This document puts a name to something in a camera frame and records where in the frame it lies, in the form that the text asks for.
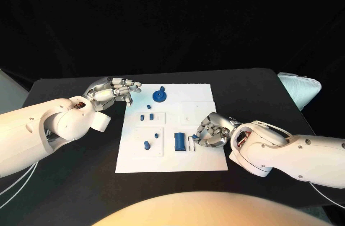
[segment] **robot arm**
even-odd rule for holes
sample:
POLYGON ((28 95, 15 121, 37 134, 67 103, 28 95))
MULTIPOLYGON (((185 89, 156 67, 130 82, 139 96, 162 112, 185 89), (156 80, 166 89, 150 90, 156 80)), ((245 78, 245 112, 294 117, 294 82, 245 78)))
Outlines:
POLYGON ((114 101, 132 105, 130 91, 140 92, 137 82, 103 78, 83 96, 56 99, 0 115, 0 177, 4 177, 50 155, 60 146, 77 140, 91 127, 103 132, 109 116, 99 111, 114 101))
POLYGON ((334 188, 345 187, 345 140, 293 136, 260 121, 241 124, 211 113, 201 122, 194 141, 202 146, 221 147, 228 140, 229 159, 250 173, 264 177, 271 168, 277 168, 300 181, 334 188), (287 134, 287 138, 268 126, 287 134), (204 128, 211 134, 206 140, 199 139, 204 128))

